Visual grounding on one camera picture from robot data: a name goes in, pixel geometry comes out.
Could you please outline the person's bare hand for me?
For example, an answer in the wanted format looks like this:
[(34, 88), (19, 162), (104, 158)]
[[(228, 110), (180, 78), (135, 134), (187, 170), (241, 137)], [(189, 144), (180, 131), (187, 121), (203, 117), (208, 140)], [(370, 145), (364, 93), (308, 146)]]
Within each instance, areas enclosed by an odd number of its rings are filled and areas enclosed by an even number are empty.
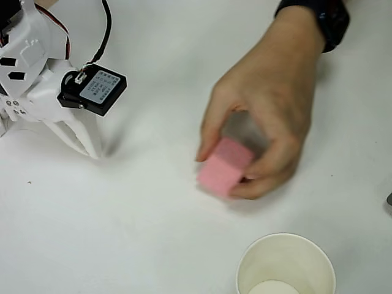
[(232, 197), (253, 200), (295, 173), (311, 126), (317, 62), (324, 38), (311, 9), (282, 9), (260, 41), (215, 85), (201, 125), (197, 160), (217, 145), (228, 117), (246, 111), (268, 140)]

